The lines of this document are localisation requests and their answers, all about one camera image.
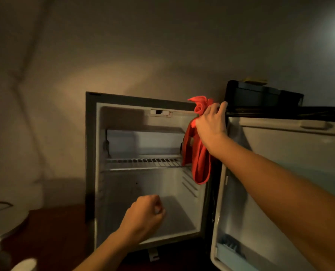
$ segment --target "wire shelf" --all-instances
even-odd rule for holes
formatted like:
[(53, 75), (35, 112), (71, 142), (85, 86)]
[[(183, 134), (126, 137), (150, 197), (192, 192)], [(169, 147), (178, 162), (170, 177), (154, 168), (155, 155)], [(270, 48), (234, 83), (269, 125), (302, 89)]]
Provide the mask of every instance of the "wire shelf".
[(182, 158), (106, 159), (104, 171), (189, 167)]

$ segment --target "red cloth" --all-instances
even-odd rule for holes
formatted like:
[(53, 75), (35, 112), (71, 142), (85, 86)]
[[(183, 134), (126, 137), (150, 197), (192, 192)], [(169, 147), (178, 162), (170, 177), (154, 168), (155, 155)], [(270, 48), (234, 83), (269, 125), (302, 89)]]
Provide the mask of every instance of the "red cloth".
[[(206, 108), (214, 103), (213, 99), (206, 99), (205, 96), (197, 96), (189, 99), (196, 103), (195, 113), (200, 116), (204, 114)], [(192, 163), (192, 176), (197, 184), (206, 183), (210, 177), (211, 156), (206, 147), (202, 144), (199, 134), (195, 128), (193, 119), (185, 132), (183, 140), (183, 165)], [(194, 138), (193, 146), (190, 146), (191, 137)]]

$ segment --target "white wall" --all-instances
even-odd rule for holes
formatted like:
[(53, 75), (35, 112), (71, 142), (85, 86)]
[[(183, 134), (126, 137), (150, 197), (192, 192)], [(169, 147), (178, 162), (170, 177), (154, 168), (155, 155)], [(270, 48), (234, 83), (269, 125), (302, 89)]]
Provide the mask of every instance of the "white wall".
[(39, 160), (9, 73), (40, 4), (0, 0), (0, 199), (83, 201), (85, 91), (221, 100), (252, 76), (335, 105), (335, 0), (55, 0), (19, 87)]

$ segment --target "person's right hand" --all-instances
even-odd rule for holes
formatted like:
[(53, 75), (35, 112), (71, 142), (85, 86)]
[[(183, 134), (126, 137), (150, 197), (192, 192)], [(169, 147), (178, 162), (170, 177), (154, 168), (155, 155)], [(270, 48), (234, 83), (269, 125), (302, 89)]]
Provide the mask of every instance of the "person's right hand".
[(151, 237), (160, 227), (166, 215), (158, 195), (147, 195), (137, 198), (126, 211), (118, 236), (131, 247)]
[(214, 103), (206, 109), (202, 116), (195, 120), (197, 132), (202, 143), (209, 153), (216, 158), (219, 158), (221, 139), (227, 137), (225, 124), (227, 105), (228, 103), (225, 101), (221, 105)]

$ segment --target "refrigerator door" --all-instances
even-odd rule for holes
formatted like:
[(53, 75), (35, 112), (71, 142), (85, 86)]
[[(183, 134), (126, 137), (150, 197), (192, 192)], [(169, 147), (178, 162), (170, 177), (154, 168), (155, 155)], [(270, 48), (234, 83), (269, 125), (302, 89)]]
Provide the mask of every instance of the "refrigerator door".
[[(335, 195), (335, 122), (235, 117), (228, 135)], [(315, 270), (224, 166), (214, 220), (210, 258), (220, 270)]]

